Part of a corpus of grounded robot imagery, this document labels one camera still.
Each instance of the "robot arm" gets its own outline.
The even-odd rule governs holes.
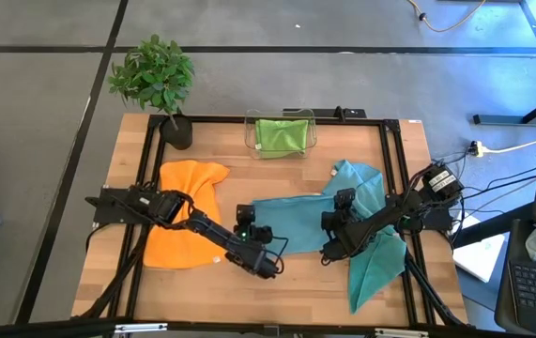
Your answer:
[[[423,188],[414,188],[421,177]],[[355,190],[338,191],[334,197],[334,212],[322,213],[322,229],[330,240],[322,248],[322,262],[328,264],[352,257],[365,250],[378,230],[389,224],[401,229],[421,228],[423,218],[434,207],[454,205],[464,186],[445,165],[431,164],[410,180],[411,189],[388,195],[386,205],[365,220],[358,220],[351,212]]]
[[[238,206],[235,233],[213,222],[201,210],[194,207],[192,198],[186,193],[178,191],[155,192],[139,186],[131,186],[126,194],[112,194],[108,190],[101,192],[98,198],[86,198],[99,211],[102,207],[113,213],[126,212],[120,215],[123,218],[139,220],[140,223],[150,223],[170,230],[190,230],[207,238],[216,245],[226,250],[225,257],[230,262],[242,267],[253,275],[261,278],[274,278],[279,270],[276,266],[278,260],[268,257],[268,251],[264,244],[272,239],[271,229],[268,226],[256,227],[254,222],[253,206]],[[172,220],[188,203],[189,219],[179,223]]]

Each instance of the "wooden table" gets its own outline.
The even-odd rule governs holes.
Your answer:
[[[107,176],[109,186],[127,188],[135,181],[147,121],[148,115],[124,115]],[[424,130],[420,121],[402,120],[400,124],[407,168],[413,175],[430,162]],[[215,161],[230,168],[228,178],[216,186],[222,225],[230,229],[235,224],[237,204],[320,192],[331,179],[331,166],[340,159],[364,162],[385,172],[378,128],[317,126],[317,145],[304,160],[254,160],[244,145],[243,132],[241,124],[195,123],[192,147],[178,151],[168,146],[163,159]],[[389,137],[395,181],[401,182],[392,135]],[[156,133],[146,177],[150,177],[158,141]],[[74,315],[87,310],[113,278],[124,229],[124,224],[111,225],[92,238]],[[430,231],[422,232],[421,239],[430,282],[453,313],[467,322],[448,242]],[[284,274],[271,280],[254,277],[226,261],[196,269],[144,268],[135,319],[390,327],[408,324],[400,277],[352,315],[347,300],[348,260],[327,267],[320,264],[319,253],[291,254],[284,260]],[[124,286],[119,315],[125,313],[129,281]],[[424,322],[421,293],[415,281],[413,291],[418,319]]]

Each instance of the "orange cloth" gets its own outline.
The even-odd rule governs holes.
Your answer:
[[[217,163],[198,161],[167,162],[161,166],[161,190],[187,193],[194,206],[216,223],[221,223],[220,210],[213,185],[228,176],[229,169]],[[185,203],[174,223],[188,218]],[[185,269],[211,264],[223,259],[225,250],[208,239],[188,230],[151,229],[145,249],[145,266],[151,268]]]

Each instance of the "gray concrete floor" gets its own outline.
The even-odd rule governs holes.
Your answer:
[[[437,26],[451,24],[474,6],[419,3]],[[0,0],[0,44],[103,45],[117,4],[24,0],[17,5]],[[158,33],[182,45],[536,47],[517,4],[487,4],[466,25],[440,35],[418,24],[412,13],[403,0],[137,0],[130,1],[117,44],[137,44]],[[114,60],[122,57],[115,54]],[[536,128],[481,127],[469,121],[474,114],[522,115],[536,107],[536,57],[191,57],[197,78],[184,107],[190,115],[241,115],[251,108],[292,106],[358,107],[373,117],[423,120],[435,158],[462,151],[471,140],[496,148],[536,139]],[[0,226],[0,324],[11,321],[99,61],[99,54],[0,54],[0,214],[6,220]],[[138,111],[124,107],[103,87],[33,320],[69,317],[93,214],[84,197],[98,193],[105,179],[122,114]],[[493,178],[534,166],[536,146],[470,158],[462,180],[483,187]],[[489,208],[509,210],[533,194],[530,187]],[[467,207],[478,207],[489,198],[469,200]],[[479,322],[478,317],[471,315],[470,320]]]

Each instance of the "black cable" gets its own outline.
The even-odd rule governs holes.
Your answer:
[[[464,186],[464,189],[472,189],[472,190],[479,191],[479,192],[482,191],[482,189],[474,188],[474,187],[467,187],[467,186]]]
[[[515,174],[515,175],[512,175],[510,177],[502,177],[502,178],[496,178],[496,179],[493,179],[492,181],[489,182],[489,184],[486,186],[485,189],[489,189],[491,188],[491,185],[494,183],[494,182],[499,182],[501,180],[505,180],[505,179],[510,179],[510,178],[514,178],[514,177],[519,177],[520,175],[524,175],[525,173],[529,173],[533,170],[536,170],[536,167],[532,168],[532,169],[528,169],[527,171],[523,171],[522,173],[518,173],[518,174]]]
[[[280,249],[280,253],[278,253],[276,255],[276,263],[278,263],[278,261],[280,260],[280,264],[281,264],[281,269],[276,272],[276,274],[281,274],[284,272],[284,260],[282,259],[283,257],[283,253],[284,253],[284,249],[286,249],[286,245],[288,245],[288,238],[281,238],[281,237],[278,237],[278,236],[272,236],[272,238],[274,239],[278,239],[278,240],[283,240],[284,241],[284,245],[283,247]]]
[[[492,187],[492,188],[488,188],[488,189],[485,189],[481,192],[477,192],[477,193],[474,193],[474,194],[471,194],[470,196],[466,196],[464,197],[465,199],[468,199],[468,198],[472,198],[472,197],[476,197],[478,195],[482,195],[483,193],[486,193],[486,192],[491,192],[495,189],[499,189],[499,188],[503,188],[503,187],[507,187],[507,186],[510,186],[510,185],[513,185],[513,184],[516,184],[516,183],[520,183],[520,182],[524,182],[526,180],[529,180],[529,179],[533,179],[535,178],[535,176],[532,176],[532,177],[525,177],[525,178],[521,178],[521,179],[517,179],[515,181],[512,181],[512,182],[508,182],[508,183],[505,183],[505,184],[501,184],[501,185],[498,185],[498,186],[495,186],[495,187]]]
[[[461,211],[462,209],[449,209],[449,211]],[[477,210],[477,209],[471,209],[471,208],[465,208],[465,211],[476,211],[476,212],[498,212],[498,213],[505,213],[505,211],[502,210]]]
[[[92,235],[96,234],[97,231],[99,231],[100,229],[103,229],[107,225],[109,224],[100,224],[96,229],[92,230],[92,232],[88,234],[88,237],[86,237],[86,252],[88,252],[88,247],[90,246],[90,239],[92,239]]]
[[[449,154],[449,155],[441,156],[441,157],[438,158],[438,159],[430,159],[430,160],[432,160],[433,162],[440,162],[440,163],[442,163],[442,164],[455,163],[455,162],[457,162],[457,161],[462,160],[462,158],[463,158],[464,156],[466,156],[466,155],[464,155],[464,156],[462,156],[462,157],[459,157],[458,159],[455,159],[455,160],[453,160],[453,161],[449,161],[449,162],[445,162],[444,159],[445,159],[445,158],[448,158],[448,157],[450,157],[450,156],[453,156],[453,155],[459,155],[459,154],[465,154],[465,152],[464,152],[464,151],[456,151],[456,152],[451,153],[451,154]]]
[[[464,175],[464,170],[466,169],[466,157],[467,157],[467,149],[466,149],[466,154],[464,155],[464,158],[463,158],[464,161],[462,162],[462,170],[459,172],[459,176],[457,177],[457,180],[462,178],[462,176]]]
[[[461,215],[461,219],[459,222],[459,226],[457,226],[457,231],[455,231],[455,233],[453,234],[452,245],[457,239],[457,237],[459,236],[459,233],[462,231],[462,228],[464,227],[464,220],[466,219],[466,208],[465,208],[464,196],[460,196],[459,204],[460,206],[462,206],[462,215]]]
[[[141,234],[136,242],[136,245],[128,255],[128,258],[125,261],[125,264],[115,272],[115,276],[112,281],[107,285],[103,293],[95,300],[93,305],[85,313],[81,314],[81,317],[86,318],[95,318],[99,317],[102,311],[105,309],[109,303],[109,299],[118,290],[118,286],[126,279],[130,270],[134,266],[137,260],[142,259],[144,253],[144,236],[143,232],[150,231],[150,226],[146,229],[145,226],[141,229]]]

